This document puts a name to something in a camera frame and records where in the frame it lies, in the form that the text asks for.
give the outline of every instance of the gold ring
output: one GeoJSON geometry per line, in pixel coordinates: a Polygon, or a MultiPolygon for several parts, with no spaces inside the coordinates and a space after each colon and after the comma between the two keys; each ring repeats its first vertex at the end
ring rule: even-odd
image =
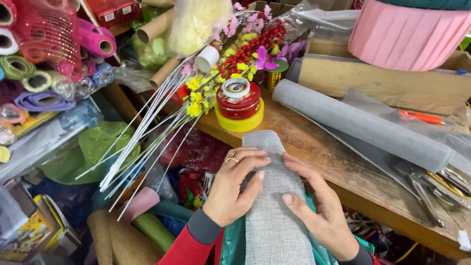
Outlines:
{"type": "Polygon", "coordinates": [[[230,154],[230,156],[226,159],[226,163],[229,162],[229,160],[234,160],[236,163],[239,163],[239,160],[236,158],[236,153],[230,154]]]}

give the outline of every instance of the gray mesh roll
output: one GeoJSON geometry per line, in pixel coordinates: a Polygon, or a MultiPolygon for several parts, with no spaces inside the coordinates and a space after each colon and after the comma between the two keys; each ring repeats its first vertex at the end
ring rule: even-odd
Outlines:
{"type": "Polygon", "coordinates": [[[308,230],[283,202],[290,191],[306,200],[298,174],[286,168],[284,152],[274,131],[250,132],[242,144],[268,152],[272,163],[264,168],[263,189],[245,215],[245,265],[315,265],[308,230]]]}

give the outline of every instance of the wooden box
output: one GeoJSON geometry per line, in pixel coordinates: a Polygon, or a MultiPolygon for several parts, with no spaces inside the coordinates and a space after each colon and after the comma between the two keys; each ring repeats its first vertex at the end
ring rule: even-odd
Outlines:
{"type": "Polygon", "coordinates": [[[470,56],[456,51],[440,68],[380,68],[356,59],[348,52],[347,41],[310,39],[299,84],[335,98],[353,88],[392,107],[448,116],[471,96],[471,74],[456,74],[458,69],[471,72],[470,56]]]}

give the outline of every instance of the gray cuff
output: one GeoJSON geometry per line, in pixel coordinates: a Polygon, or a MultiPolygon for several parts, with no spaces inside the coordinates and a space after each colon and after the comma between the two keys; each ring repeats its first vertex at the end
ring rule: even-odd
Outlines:
{"type": "Polygon", "coordinates": [[[360,244],[357,256],[349,261],[339,261],[339,265],[373,265],[373,258],[368,250],[360,244]]]}
{"type": "Polygon", "coordinates": [[[206,246],[216,241],[222,229],[212,221],[201,208],[191,216],[187,226],[191,236],[196,241],[206,246]]]}

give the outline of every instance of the pink lampshade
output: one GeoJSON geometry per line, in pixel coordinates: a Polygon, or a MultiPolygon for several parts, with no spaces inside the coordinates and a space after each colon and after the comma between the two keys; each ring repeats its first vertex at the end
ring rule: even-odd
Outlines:
{"type": "Polygon", "coordinates": [[[428,71],[442,65],[471,27],[471,11],[407,8],[369,0],[349,51],[374,66],[428,71]]]}

